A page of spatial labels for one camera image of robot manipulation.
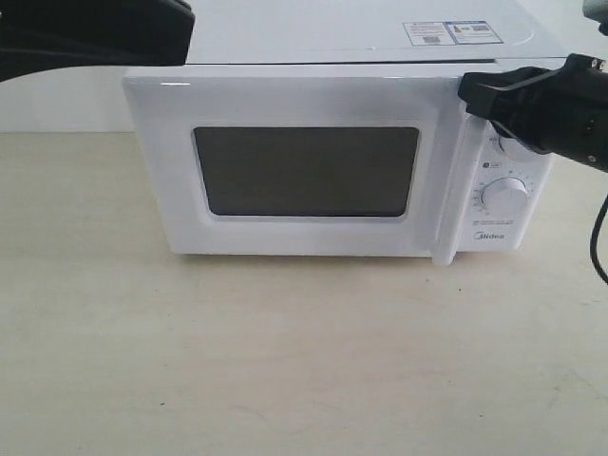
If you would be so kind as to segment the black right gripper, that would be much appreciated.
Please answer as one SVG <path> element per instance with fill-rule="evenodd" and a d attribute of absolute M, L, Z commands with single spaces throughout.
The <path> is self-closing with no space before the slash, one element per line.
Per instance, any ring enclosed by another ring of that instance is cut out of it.
<path fill-rule="evenodd" d="M 467 72 L 466 112 L 538 155 L 553 153 L 607 171 L 607 74 L 598 58 L 572 54 L 557 70 L 524 66 Z"/>

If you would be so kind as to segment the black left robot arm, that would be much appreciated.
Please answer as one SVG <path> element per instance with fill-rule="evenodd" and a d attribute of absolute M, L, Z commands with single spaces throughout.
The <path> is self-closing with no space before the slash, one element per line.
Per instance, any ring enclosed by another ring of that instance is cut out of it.
<path fill-rule="evenodd" d="M 1 2 L 1 80 L 71 67 L 180 67 L 196 15 L 185 1 Z"/>

